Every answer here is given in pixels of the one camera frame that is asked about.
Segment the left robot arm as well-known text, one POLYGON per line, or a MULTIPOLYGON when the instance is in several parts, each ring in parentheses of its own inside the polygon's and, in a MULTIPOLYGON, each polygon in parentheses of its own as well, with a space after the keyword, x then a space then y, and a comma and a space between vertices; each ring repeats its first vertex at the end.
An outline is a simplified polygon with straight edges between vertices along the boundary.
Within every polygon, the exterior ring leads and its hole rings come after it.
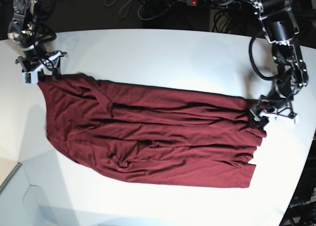
MULTIPOLYGON (((236 0, 220 0, 219 6, 228 6, 236 0)), ((308 85, 309 76, 303 61, 299 44, 300 29, 293 15, 291 0, 246 0, 254 9, 254 14, 261 24, 261 30, 249 43, 248 54, 254 72, 263 80, 274 83, 267 95, 262 95, 249 109, 255 127, 263 128, 271 116, 285 116, 295 120, 293 99, 300 90, 308 85), (272 57, 277 65, 277 74, 265 76, 256 66, 252 47, 255 40, 263 35, 272 46, 272 57)))

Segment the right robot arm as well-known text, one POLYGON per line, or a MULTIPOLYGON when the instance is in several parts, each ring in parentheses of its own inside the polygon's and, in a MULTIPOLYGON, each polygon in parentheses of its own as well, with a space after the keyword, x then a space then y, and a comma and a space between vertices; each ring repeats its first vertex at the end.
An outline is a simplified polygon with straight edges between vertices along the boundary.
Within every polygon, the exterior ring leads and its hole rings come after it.
POLYGON ((54 81, 61 79, 60 60, 67 53, 46 49, 46 44, 57 38, 45 24, 56 3, 57 0, 13 0, 13 17, 7 36, 24 54, 15 59, 15 64, 21 65, 24 84, 43 82, 45 69, 51 72, 54 81))

